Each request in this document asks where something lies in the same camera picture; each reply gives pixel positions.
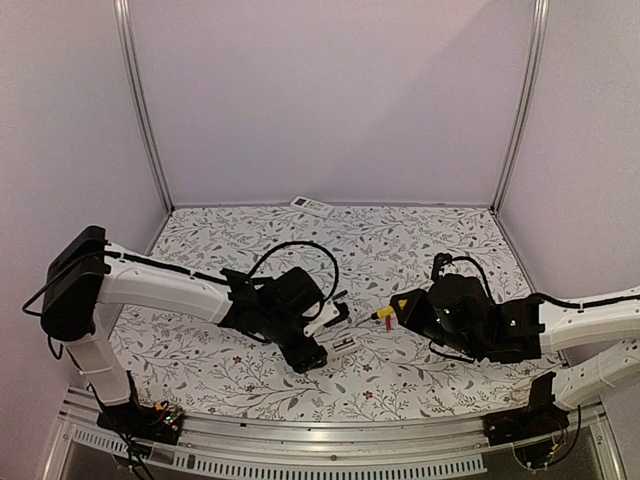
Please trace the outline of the yellow handled screwdriver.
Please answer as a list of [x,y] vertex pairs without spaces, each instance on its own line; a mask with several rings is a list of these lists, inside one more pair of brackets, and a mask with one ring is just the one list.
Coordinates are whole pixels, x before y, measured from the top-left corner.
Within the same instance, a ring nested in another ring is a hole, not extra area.
[[363,325],[363,324],[365,324],[367,322],[370,322],[370,321],[382,321],[384,326],[385,326],[385,328],[386,328],[386,325],[385,325],[386,316],[391,315],[392,317],[394,317],[395,316],[394,310],[395,309],[394,309],[394,307],[392,305],[385,306],[385,307],[375,311],[374,313],[369,315],[364,320],[359,321],[357,323],[357,326],[361,326],[361,325]]

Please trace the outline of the white air conditioner remote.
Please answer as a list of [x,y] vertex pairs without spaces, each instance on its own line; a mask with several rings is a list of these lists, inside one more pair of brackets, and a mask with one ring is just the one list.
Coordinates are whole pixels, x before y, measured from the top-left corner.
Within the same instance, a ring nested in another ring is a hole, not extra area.
[[352,354],[356,352],[359,347],[359,343],[353,337],[336,338],[326,344],[330,358]]

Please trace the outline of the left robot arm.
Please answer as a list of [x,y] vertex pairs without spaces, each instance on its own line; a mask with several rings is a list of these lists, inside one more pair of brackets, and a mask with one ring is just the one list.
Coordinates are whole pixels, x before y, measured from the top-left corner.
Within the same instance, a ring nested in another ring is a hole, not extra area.
[[99,226],[85,228],[49,265],[47,279],[23,305],[46,335],[61,343],[128,434],[148,426],[124,367],[98,327],[98,304],[136,305],[199,318],[278,346],[305,373],[326,362],[315,332],[339,315],[329,294],[294,267],[278,278],[224,269],[219,276],[160,262],[109,242]]

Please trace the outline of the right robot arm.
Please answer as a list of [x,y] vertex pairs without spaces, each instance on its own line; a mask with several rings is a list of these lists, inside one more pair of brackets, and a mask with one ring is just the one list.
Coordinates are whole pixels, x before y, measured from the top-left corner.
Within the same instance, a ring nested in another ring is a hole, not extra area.
[[476,277],[446,274],[429,289],[392,296],[398,323],[474,362],[512,364],[592,343],[608,349],[555,373],[550,399],[539,397],[517,415],[517,427],[537,436],[556,408],[569,411],[639,374],[639,291],[563,301],[542,293],[497,303]]

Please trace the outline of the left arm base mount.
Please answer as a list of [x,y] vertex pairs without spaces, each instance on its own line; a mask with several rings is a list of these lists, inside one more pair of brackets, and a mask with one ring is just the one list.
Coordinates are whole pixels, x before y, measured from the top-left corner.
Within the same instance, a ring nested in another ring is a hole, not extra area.
[[97,425],[123,437],[143,439],[167,445],[179,441],[184,422],[184,410],[178,405],[163,401],[159,406],[141,405],[137,394],[132,393],[123,404],[107,406],[94,395],[100,414]]

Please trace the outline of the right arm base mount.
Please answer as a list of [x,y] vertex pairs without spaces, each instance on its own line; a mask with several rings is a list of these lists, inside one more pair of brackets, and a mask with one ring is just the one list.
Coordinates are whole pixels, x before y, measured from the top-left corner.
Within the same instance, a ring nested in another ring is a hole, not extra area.
[[555,377],[556,373],[550,372],[534,379],[525,406],[489,413],[482,418],[483,433],[490,446],[546,437],[540,443],[514,449],[516,460],[527,469],[550,467],[567,434],[569,413],[555,405],[552,392]]

